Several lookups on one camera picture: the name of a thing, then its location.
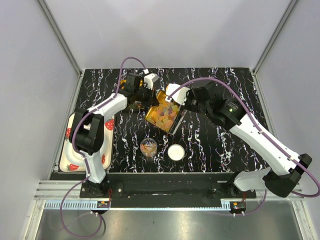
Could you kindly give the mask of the gold tin with lollipops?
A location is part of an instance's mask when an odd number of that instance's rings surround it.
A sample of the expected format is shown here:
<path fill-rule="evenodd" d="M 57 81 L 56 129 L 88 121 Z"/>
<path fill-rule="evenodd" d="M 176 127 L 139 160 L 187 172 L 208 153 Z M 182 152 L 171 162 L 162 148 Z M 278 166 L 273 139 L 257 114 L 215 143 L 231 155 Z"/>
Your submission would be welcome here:
<path fill-rule="evenodd" d="M 126 86 L 126 79 L 122 79 L 120 81 L 120 87 L 119 87 L 119 92 L 122 93 L 125 90 L 125 86 Z M 132 103 L 129 103 L 127 105 L 127 108 L 125 108 L 123 110 L 123 112 L 128 113 L 130 110 L 132 110 L 133 112 L 138 112 L 139 110 L 145 111 L 147 108 L 145 106 L 143 106 L 143 103 L 140 101 L 135 101 Z"/>

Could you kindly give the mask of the gold tin with gummies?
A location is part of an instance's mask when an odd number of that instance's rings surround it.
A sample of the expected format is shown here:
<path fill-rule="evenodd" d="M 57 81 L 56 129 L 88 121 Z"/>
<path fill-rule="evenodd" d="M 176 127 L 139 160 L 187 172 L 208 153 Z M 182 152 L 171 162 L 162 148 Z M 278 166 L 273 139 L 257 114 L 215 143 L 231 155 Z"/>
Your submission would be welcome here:
<path fill-rule="evenodd" d="M 178 103 L 167 102 L 166 97 L 163 90 L 158 92 L 156 99 L 158 100 L 159 105 L 152 106 L 148 110 L 145 120 L 160 130 L 174 135 L 187 111 Z"/>

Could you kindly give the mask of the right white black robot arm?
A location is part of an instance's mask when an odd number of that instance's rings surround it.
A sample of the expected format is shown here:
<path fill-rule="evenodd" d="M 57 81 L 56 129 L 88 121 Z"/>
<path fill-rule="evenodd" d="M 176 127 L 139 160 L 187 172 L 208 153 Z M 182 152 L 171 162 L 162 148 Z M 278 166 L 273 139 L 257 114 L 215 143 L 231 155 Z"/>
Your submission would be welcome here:
<path fill-rule="evenodd" d="M 309 171 L 312 158 L 289 149 L 264 128 L 249 111 L 241 98 L 224 82 L 201 77 L 181 86 L 182 103 L 187 110 L 205 115 L 215 125 L 231 132 L 267 163 L 268 167 L 256 171 L 233 174 L 225 184 L 228 195 L 239 198 L 249 190 L 268 190 L 285 198 L 307 175 L 319 186 L 319 181 Z"/>

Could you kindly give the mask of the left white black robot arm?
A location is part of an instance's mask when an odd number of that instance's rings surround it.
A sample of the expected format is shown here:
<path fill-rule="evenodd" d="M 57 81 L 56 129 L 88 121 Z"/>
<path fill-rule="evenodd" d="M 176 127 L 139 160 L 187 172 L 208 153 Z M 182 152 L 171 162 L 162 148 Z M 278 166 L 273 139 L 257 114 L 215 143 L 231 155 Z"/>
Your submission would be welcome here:
<path fill-rule="evenodd" d="M 69 142 L 84 161 L 84 183 L 95 197 L 103 198 L 108 193 L 108 178 L 100 153 L 105 143 L 105 123 L 135 102 L 140 102 L 143 107 L 157 106 L 159 102 L 154 83 L 158 79 L 155 73 L 144 76 L 128 73 L 125 82 L 119 82 L 115 93 L 109 98 L 94 107 L 74 113 Z"/>

